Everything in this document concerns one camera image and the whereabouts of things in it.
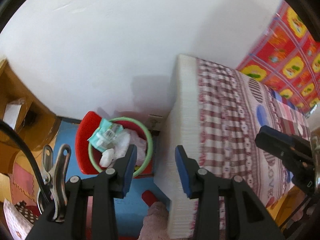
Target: checkered bedsheet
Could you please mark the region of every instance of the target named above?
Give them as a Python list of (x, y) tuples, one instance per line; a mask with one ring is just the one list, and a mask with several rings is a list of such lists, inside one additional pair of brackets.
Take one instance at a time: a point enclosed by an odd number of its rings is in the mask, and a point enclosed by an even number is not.
[[(199, 165), (223, 178), (240, 175), (267, 206), (281, 198), (290, 180), (281, 161), (254, 142), (263, 125), (309, 138), (303, 113), (267, 86), (222, 65), (197, 60)], [(224, 206), (220, 210), (224, 228)]]

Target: electrical outlet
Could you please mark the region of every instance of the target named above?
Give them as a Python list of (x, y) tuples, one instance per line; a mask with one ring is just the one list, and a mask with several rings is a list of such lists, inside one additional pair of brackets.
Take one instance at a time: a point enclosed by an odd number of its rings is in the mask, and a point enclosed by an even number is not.
[(145, 125), (149, 130), (160, 131), (162, 121), (162, 116), (150, 114)]

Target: pink cloth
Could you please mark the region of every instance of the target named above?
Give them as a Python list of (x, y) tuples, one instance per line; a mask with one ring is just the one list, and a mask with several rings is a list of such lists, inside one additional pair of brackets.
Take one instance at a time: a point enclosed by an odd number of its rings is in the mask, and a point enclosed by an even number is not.
[(148, 209), (148, 215), (143, 219), (138, 240), (170, 240), (167, 234), (168, 216), (169, 212), (163, 203), (153, 203)]

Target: white wall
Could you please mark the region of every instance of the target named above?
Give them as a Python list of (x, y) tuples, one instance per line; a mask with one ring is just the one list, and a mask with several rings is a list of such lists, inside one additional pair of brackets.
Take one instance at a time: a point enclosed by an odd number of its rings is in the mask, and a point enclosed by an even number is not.
[(320, 127), (320, 104), (316, 110), (307, 119), (307, 123), (311, 131), (314, 131)]
[(235, 68), (279, 2), (27, 0), (0, 34), (0, 57), (58, 115), (167, 115), (176, 56)]

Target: black clamp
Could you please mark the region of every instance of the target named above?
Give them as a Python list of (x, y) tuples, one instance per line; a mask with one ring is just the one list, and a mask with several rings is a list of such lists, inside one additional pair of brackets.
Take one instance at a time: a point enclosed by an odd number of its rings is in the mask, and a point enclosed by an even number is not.
[(260, 128), (255, 143), (282, 160), (283, 166), (293, 174), (293, 184), (309, 196), (315, 194), (315, 163), (309, 141), (265, 125)]
[(284, 236), (259, 198), (240, 176), (218, 178), (187, 157), (183, 146), (175, 150), (183, 191), (199, 199), (193, 239), (219, 239), (219, 196), (226, 207), (226, 237), (234, 240), (284, 240)]
[(130, 145), (125, 157), (117, 159), (95, 177), (71, 177), (65, 185), (68, 205), (63, 222), (53, 221), (51, 201), (34, 224), (26, 240), (84, 240), (88, 196), (93, 196), (92, 240), (118, 240), (113, 198), (124, 198), (129, 191), (137, 160), (137, 147)]

